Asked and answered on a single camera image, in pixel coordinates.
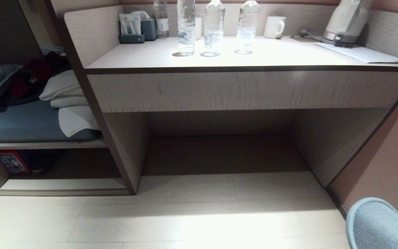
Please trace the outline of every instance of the pink wall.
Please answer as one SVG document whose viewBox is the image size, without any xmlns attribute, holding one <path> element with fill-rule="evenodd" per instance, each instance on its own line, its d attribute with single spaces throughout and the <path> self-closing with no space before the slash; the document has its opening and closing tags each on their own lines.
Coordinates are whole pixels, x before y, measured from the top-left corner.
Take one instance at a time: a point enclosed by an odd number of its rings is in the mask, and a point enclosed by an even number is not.
<svg viewBox="0 0 398 249">
<path fill-rule="evenodd" d="M 221 0 L 223 3 L 243 3 L 246 0 Z M 177 0 L 167 0 L 169 3 L 176 3 Z M 196 0 L 196 3 L 209 3 L 210 0 Z M 257 0 L 258 3 L 300 3 L 338 5 L 340 0 Z M 153 0 L 121 0 L 121 4 L 146 4 L 153 3 Z M 398 13 L 398 0 L 374 0 L 373 9 L 391 11 Z"/>
<path fill-rule="evenodd" d="M 382 198 L 398 210 L 398 106 L 329 188 L 346 211 L 364 197 Z"/>
</svg>

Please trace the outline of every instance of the electric kettle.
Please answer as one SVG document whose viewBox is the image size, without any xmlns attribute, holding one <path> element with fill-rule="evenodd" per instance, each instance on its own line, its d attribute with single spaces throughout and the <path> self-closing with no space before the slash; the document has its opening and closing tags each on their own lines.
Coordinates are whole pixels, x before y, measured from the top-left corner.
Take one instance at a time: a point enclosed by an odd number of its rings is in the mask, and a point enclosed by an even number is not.
<svg viewBox="0 0 398 249">
<path fill-rule="evenodd" d="M 372 0 L 341 0 L 328 23 L 322 42 L 352 47 L 368 20 Z"/>
</svg>

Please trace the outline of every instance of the desk drawer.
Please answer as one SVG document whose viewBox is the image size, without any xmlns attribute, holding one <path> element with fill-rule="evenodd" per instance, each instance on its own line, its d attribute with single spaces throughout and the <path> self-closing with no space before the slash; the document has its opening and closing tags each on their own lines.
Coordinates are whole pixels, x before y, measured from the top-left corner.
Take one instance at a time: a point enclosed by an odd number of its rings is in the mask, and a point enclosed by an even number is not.
<svg viewBox="0 0 398 249">
<path fill-rule="evenodd" d="M 103 112 L 390 107 L 398 72 L 89 74 Z"/>
</svg>

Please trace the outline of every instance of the power cord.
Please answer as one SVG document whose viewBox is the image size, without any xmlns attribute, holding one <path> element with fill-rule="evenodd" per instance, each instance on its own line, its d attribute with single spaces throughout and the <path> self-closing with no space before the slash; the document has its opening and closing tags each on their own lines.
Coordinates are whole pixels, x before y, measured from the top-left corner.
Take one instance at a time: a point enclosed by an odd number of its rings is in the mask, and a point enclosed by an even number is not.
<svg viewBox="0 0 398 249">
<path fill-rule="evenodd" d="M 299 35 L 300 35 L 300 37 L 305 37 L 305 36 L 309 35 L 309 36 L 310 36 L 311 38 L 313 38 L 314 40 L 320 42 L 319 39 L 316 39 L 316 38 L 315 38 L 308 30 L 306 30 L 306 29 L 300 30 Z"/>
</svg>

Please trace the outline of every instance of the desk surface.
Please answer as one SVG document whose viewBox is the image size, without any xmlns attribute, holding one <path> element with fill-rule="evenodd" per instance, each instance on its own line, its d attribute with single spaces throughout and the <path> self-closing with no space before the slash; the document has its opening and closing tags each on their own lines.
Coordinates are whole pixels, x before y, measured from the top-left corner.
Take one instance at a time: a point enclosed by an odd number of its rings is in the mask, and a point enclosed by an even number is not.
<svg viewBox="0 0 398 249">
<path fill-rule="evenodd" d="M 398 71 L 398 64 L 362 63 L 319 47 L 309 38 L 257 36 L 254 52 L 239 55 L 234 52 L 236 37 L 226 36 L 221 55 L 211 58 L 200 55 L 204 51 L 203 38 L 196 41 L 195 54 L 186 57 L 173 55 L 178 52 L 177 42 L 177 38 L 172 37 L 143 44 L 119 44 L 88 65 L 87 73 L 276 71 L 287 70 L 287 67 L 288 70 Z"/>
</svg>

